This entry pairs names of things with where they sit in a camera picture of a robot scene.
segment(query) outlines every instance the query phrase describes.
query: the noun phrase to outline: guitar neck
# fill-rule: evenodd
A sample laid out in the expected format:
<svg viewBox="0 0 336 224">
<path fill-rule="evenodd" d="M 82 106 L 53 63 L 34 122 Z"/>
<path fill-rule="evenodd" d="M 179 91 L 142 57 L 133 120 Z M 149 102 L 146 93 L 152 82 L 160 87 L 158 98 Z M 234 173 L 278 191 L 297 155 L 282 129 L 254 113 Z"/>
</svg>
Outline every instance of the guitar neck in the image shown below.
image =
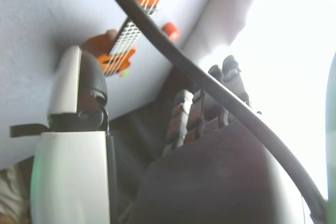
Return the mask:
<svg viewBox="0 0 336 224">
<path fill-rule="evenodd" d="M 146 12 L 147 15 L 151 17 L 155 12 L 155 8 L 148 8 Z M 128 52 L 134 46 L 140 35 L 141 31 L 135 23 L 133 23 L 130 18 L 127 18 L 118 32 L 117 40 L 109 52 L 109 55 L 119 55 Z"/>
</svg>

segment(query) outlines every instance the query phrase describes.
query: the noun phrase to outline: black cable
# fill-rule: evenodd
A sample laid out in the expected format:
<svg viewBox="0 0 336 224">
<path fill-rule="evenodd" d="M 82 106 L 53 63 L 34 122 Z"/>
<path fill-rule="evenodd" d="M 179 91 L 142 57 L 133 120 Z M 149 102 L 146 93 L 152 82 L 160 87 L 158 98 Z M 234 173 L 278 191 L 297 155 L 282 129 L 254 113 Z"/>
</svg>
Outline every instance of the black cable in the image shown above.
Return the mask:
<svg viewBox="0 0 336 224">
<path fill-rule="evenodd" d="M 309 206 L 313 221 L 326 223 L 325 202 L 322 195 L 306 170 L 281 139 L 230 90 L 188 60 L 147 16 L 136 0 L 116 1 L 163 56 L 218 103 L 229 109 L 262 142 L 298 187 Z"/>
</svg>

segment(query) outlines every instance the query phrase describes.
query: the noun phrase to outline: ukulele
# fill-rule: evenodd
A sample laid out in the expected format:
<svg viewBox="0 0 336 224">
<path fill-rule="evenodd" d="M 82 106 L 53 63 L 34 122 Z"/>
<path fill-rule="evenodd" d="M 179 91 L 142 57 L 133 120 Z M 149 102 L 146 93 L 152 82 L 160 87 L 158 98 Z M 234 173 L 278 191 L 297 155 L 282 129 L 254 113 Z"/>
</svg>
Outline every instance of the ukulele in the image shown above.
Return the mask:
<svg viewBox="0 0 336 224">
<path fill-rule="evenodd" d="M 160 0 L 137 0 L 147 15 L 156 11 Z M 121 73 L 131 65 L 130 58 L 135 53 L 134 44 L 141 31 L 126 18 L 119 32 L 108 30 L 105 34 L 88 39 L 82 49 L 93 54 L 99 61 L 106 77 Z"/>
</svg>

